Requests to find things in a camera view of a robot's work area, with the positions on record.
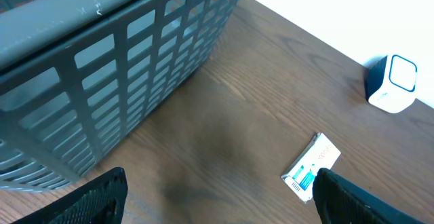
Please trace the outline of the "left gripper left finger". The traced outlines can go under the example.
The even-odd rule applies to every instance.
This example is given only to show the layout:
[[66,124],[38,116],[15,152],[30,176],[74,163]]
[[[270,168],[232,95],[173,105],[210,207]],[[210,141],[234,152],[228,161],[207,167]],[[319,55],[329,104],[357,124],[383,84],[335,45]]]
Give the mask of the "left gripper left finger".
[[127,193],[125,170],[115,167],[14,224],[120,224]]

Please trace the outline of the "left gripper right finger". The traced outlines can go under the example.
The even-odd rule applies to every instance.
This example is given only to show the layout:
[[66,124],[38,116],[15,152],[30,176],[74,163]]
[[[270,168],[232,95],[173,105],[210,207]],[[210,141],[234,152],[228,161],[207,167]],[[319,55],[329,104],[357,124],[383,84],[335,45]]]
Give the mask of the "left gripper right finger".
[[326,224],[420,222],[327,168],[321,168],[313,181],[313,200]]

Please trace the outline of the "white Panadol box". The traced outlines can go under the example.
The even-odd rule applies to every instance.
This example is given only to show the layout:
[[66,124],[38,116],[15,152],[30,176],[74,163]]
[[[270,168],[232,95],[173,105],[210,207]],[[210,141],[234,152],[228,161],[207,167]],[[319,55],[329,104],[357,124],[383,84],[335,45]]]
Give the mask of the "white Panadol box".
[[321,168],[330,170],[340,150],[322,132],[317,133],[293,164],[281,175],[282,181],[304,203],[313,198],[313,181]]

